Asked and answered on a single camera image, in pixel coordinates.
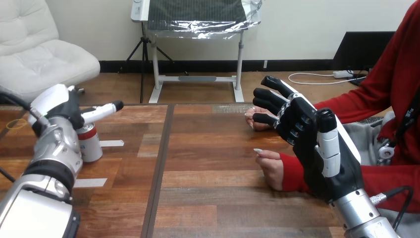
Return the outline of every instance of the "white wall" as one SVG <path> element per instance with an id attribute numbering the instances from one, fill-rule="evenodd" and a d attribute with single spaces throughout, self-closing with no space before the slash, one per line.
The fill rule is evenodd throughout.
<path id="1" fill-rule="evenodd" d="M 245 34 L 244 59 L 332 59 L 346 31 L 394 31 L 413 2 L 264 0 L 261 25 Z M 47 3 L 60 38 L 99 60 L 125 60 L 140 40 L 140 24 L 130 19 L 132 0 Z M 237 41 L 159 39 L 158 46 L 174 60 L 234 60 Z M 141 59 L 139 52 L 133 59 Z"/>

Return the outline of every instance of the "lanyard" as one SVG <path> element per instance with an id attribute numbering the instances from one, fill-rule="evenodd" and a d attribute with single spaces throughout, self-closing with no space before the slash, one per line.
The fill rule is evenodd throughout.
<path id="1" fill-rule="evenodd" d="M 389 143 L 390 147 L 395 147 L 398 141 L 403 139 L 404 133 L 416 121 L 416 118 L 419 114 L 419 110 L 418 110 L 419 101 L 420 101 L 420 88 L 417 90 L 416 94 L 414 95 L 414 98 L 411 101 L 406 114 L 404 115 L 403 121 L 401 122 L 400 126 L 397 128 L 394 140 Z"/>

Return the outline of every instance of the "red and white can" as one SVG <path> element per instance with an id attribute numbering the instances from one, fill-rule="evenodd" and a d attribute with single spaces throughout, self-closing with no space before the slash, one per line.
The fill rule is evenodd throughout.
<path id="1" fill-rule="evenodd" d="M 83 162 L 93 162 L 102 157 L 102 148 L 99 143 L 95 124 L 89 123 L 76 130 L 79 137 L 80 152 Z"/>

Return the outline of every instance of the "woman's hand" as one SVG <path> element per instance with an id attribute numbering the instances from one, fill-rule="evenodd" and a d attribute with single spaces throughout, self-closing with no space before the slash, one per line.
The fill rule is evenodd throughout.
<path id="1" fill-rule="evenodd" d="M 245 112 L 245 120 L 247 121 L 247 124 L 250 127 L 252 127 L 252 129 L 254 129 L 255 131 L 262 131 L 262 130 L 267 130 L 267 129 L 271 128 L 271 125 L 255 122 L 252 119 L 252 116 L 254 115 L 254 113 L 265 113 L 265 114 L 273 115 L 273 113 L 271 113 L 269 110 L 264 109 L 264 108 L 260 108 L 260 107 L 257 107 L 257 106 L 248 109 Z"/>
<path id="2" fill-rule="evenodd" d="M 273 189 L 283 190 L 284 167 L 280 154 L 261 149 L 254 149 L 254 151 L 258 154 L 255 161 L 261 166 L 265 181 Z"/>

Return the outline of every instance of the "black monitor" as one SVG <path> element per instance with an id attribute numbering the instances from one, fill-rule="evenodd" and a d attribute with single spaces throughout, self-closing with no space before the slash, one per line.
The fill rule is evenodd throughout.
<path id="1" fill-rule="evenodd" d="M 332 70 L 373 68 L 395 31 L 346 32 L 335 53 Z"/>

